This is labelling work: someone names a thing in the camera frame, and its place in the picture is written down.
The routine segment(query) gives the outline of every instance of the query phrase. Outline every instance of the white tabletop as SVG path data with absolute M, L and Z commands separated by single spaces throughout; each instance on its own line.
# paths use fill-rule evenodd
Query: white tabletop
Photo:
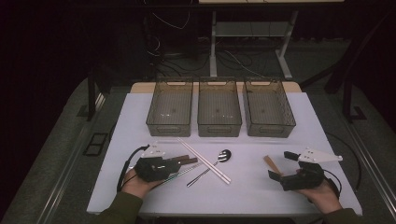
M 284 191 L 268 177 L 269 167 L 263 157 L 269 155 L 285 175 L 294 175 L 296 161 L 283 158 L 284 151 L 302 153 L 307 147 L 333 153 L 318 117 L 305 93 L 287 93 L 296 127 L 289 138 L 250 137 L 244 123 L 239 137 L 207 138 L 198 136 L 197 99 L 193 95 L 191 137 L 183 138 L 209 161 L 215 162 L 220 151 L 228 148 L 231 159 L 217 167 L 232 182 L 225 184 L 212 172 L 197 183 L 186 185 L 206 169 L 204 165 L 152 190 L 140 210 L 142 216 L 205 216 L 205 217 L 296 217 L 316 214 L 318 210 L 307 199 L 293 191 Z M 138 147 L 158 141 L 166 158 L 191 155 L 176 138 L 152 137 L 146 125 L 152 93 L 130 93 L 120 112 L 119 121 L 96 181 L 87 211 L 100 213 L 108 208 L 116 195 L 116 186 L 124 162 Z M 245 119 L 242 95 L 239 95 L 242 118 Z M 337 161 L 322 163 L 323 169 L 337 175 L 343 183 L 341 204 L 361 215 L 361 206 Z

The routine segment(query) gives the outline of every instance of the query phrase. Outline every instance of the spoon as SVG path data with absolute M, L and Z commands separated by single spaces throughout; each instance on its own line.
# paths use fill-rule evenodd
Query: spoon
M 228 149 L 224 149 L 220 152 L 218 155 L 218 160 L 213 163 L 213 165 L 217 165 L 219 162 L 226 162 L 231 158 L 231 151 Z M 193 185 L 195 182 L 197 182 L 203 175 L 205 175 L 207 172 L 209 172 L 210 169 L 205 170 L 203 173 L 195 177 L 190 183 L 187 184 L 187 188 L 189 188 L 191 185 Z

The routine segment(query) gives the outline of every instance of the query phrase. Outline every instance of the transparent plastic bin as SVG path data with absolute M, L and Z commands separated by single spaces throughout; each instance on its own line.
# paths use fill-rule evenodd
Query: transparent plastic bin
M 237 137 L 242 119 L 234 77 L 201 77 L 198 134 L 201 137 Z
M 280 78 L 246 77 L 244 106 L 249 136 L 287 138 L 296 126 Z
M 191 135 L 192 77 L 158 77 L 146 124 L 151 136 Z

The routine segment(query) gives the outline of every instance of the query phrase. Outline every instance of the utensil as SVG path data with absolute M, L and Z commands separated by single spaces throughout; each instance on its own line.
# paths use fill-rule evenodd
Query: utensil
M 186 174 L 187 172 L 189 172 L 189 171 L 191 171 L 191 170 L 197 168 L 198 166 L 200 166 L 200 165 L 202 165 L 202 164 L 203 164 L 203 163 L 201 163 L 201 162 L 200 162 L 200 163 L 197 163 L 197 164 L 193 165 L 192 167 L 190 167 L 189 169 L 186 169 L 186 170 L 184 170 L 184 171 L 181 171 L 181 172 L 178 172 L 178 173 L 176 173 L 176 174 L 174 174 L 174 175 L 169 176 L 167 179 L 165 179 L 161 184 L 157 185 L 155 188 L 157 188 L 157 187 L 159 187 L 160 185 L 165 184 L 165 183 L 167 183 L 167 182 L 169 182 L 169 181 L 175 179 L 176 177 L 179 177 L 179 176 L 181 176 L 181 175 Z
M 231 158 L 231 151 L 228 149 L 224 149 L 218 155 L 218 160 L 215 163 L 213 163 L 213 166 L 217 165 L 219 162 L 226 162 L 230 158 Z M 209 170 L 210 169 L 206 169 L 200 175 L 195 177 L 190 183 L 187 184 L 187 188 L 189 188 L 191 185 L 193 185 L 195 182 L 197 182 L 202 176 L 204 176 L 207 172 L 209 172 Z
M 271 160 L 271 158 L 269 156 L 265 156 L 264 157 L 265 162 L 267 162 L 267 164 L 271 167 L 271 169 L 279 174 L 279 175 L 283 175 L 282 172 L 280 172 L 280 170 L 277 168 L 277 166 L 275 165 L 275 163 L 273 162 L 273 160 Z
M 189 144 L 184 142 L 181 138 L 177 139 L 186 149 L 188 149 L 192 154 L 194 154 L 198 159 L 200 159 L 204 165 L 206 165 L 211 171 L 213 171 L 218 177 L 220 177 L 225 183 L 230 184 L 231 179 L 224 173 L 222 173 L 218 168 L 212 165 L 205 157 L 201 156 L 193 147 L 190 147 Z

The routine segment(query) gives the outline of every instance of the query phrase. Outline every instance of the human hand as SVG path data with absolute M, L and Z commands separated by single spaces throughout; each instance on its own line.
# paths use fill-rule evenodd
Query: human hand
M 298 189 L 296 192 L 306 196 L 323 214 L 329 214 L 343 208 L 327 180 L 323 180 L 316 188 Z
M 121 191 L 143 199 L 151 189 L 162 182 L 163 180 L 146 182 L 136 175 L 136 171 L 132 169 L 125 174 Z

